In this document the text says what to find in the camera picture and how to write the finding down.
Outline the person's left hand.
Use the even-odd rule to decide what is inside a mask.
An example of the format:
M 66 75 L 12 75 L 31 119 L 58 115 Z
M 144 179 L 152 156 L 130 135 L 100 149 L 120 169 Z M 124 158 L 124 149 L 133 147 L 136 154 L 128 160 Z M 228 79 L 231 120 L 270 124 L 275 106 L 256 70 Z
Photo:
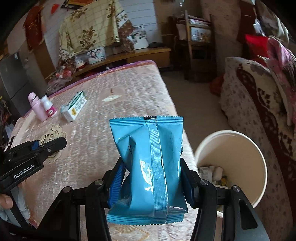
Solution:
M 2 209 L 10 209 L 13 207 L 13 201 L 9 196 L 0 194 L 0 206 Z

